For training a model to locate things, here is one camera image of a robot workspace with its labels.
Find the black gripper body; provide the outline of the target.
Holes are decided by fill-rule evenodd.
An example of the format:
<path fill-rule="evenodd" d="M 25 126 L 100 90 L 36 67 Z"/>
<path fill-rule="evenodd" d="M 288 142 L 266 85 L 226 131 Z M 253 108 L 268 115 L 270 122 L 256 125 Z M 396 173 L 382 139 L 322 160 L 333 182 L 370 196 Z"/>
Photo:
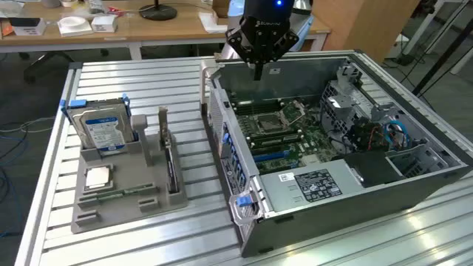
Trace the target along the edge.
<path fill-rule="evenodd" d="M 245 1 L 240 27 L 257 58 L 261 58 L 258 44 L 265 42 L 268 35 L 276 30 L 284 33 L 290 29 L 292 9 L 293 2 L 286 0 Z"/>

